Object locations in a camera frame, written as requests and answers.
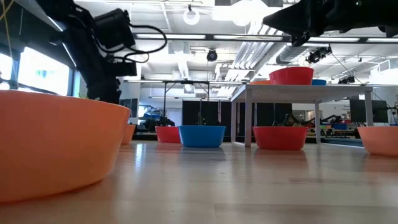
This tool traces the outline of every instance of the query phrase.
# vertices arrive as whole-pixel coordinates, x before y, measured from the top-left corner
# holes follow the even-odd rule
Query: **wood grain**
[[[0,223],[396,223],[398,159],[132,142],[91,186],[0,204]]]

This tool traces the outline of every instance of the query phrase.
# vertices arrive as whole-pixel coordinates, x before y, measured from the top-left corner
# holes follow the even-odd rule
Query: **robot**
[[[129,56],[149,55],[167,45],[166,35],[160,29],[132,25],[128,12],[121,9],[93,17],[73,0],[37,0],[37,3],[60,29],[56,37],[51,37],[51,43],[65,47],[87,84],[87,97],[92,100],[119,104],[121,90],[116,77],[137,75],[137,62]],[[165,42],[158,49],[147,52],[133,49],[136,43],[131,27],[156,30]],[[124,57],[114,56],[124,49],[132,50],[132,53]]]
[[[324,32],[378,27],[387,37],[398,34],[396,0],[301,0],[265,17],[263,24],[292,36],[299,47]]]

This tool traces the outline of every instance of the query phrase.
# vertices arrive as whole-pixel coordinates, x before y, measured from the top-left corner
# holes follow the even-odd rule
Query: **light fixture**
[[[164,99],[164,96],[150,96],[150,99]],[[166,96],[166,99],[176,99],[176,97]]]
[[[75,0],[75,2],[101,2],[101,3],[123,3],[123,4],[173,4],[173,5],[183,5],[192,4],[201,6],[203,2],[201,1],[187,1],[187,0],[176,0],[176,1],[161,1],[161,0]]]
[[[210,82],[210,84],[242,85],[244,82]]]
[[[216,40],[251,40],[251,41],[281,41],[283,37],[262,36],[262,35],[215,35]]]
[[[368,38],[368,43],[384,42],[384,43],[398,43],[398,38]]]
[[[125,82],[132,83],[163,83],[161,80],[125,80]]]
[[[137,39],[163,39],[160,34],[136,34]],[[197,34],[166,34],[169,40],[174,39],[185,39],[185,40],[202,40],[206,38],[206,35]]]
[[[195,15],[193,16],[193,18],[188,18],[188,13],[193,12],[195,13]],[[190,5],[189,5],[189,9],[186,9],[184,11],[184,14],[182,15],[182,18],[184,19],[184,22],[188,25],[195,25],[199,22],[200,20],[200,14],[197,10],[191,9]]]
[[[202,100],[204,98],[200,98],[200,97],[176,97],[176,99],[180,99],[180,100]]]
[[[305,43],[302,47],[329,47],[329,44],[316,44],[316,43]]]
[[[311,37],[309,42],[357,42],[359,38],[354,37]]]

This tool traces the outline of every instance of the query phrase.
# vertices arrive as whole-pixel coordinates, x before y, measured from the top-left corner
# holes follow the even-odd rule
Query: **bowl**
[[[124,129],[122,144],[130,144],[135,129],[136,129],[135,125],[131,124],[126,125],[126,128]]]
[[[156,126],[155,130],[158,142],[181,143],[178,127]]]
[[[226,127],[224,126],[179,126],[181,143],[185,147],[212,148],[223,143]]]
[[[307,131],[306,127],[253,127],[257,145],[269,150],[301,150]]]
[[[0,90],[0,202],[57,194],[109,174],[129,109]]]
[[[269,74],[273,85],[311,85],[314,69],[308,67],[289,67]]]
[[[312,85],[326,85],[326,80],[312,80]]]
[[[380,156],[398,156],[397,126],[360,127],[358,131],[368,153]]]
[[[271,80],[251,82],[250,85],[271,85]]]

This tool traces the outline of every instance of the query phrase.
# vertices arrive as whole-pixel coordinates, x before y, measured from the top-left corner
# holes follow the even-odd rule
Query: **table leg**
[[[246,147],[251,147],[251,111],[252,111],[252,90],[247,89],[246,90],[246,106],[245,106],[245,120],[244,120],[244,125],[245,125],[245,132],[244,132],[244,145]]]
[[[365,107],[366,107],[366,121],[368,127],[374,126],[373,124],[373,109],[372,109],[372,92],[365,92]]]
[[[319,110],[319,102],[315,102],[315,134],[317,138],[317,144],[321,143],[321,113]]]
[[[231,111],[231,142],[236,142],[236,105],[237,103],[233,101]]]

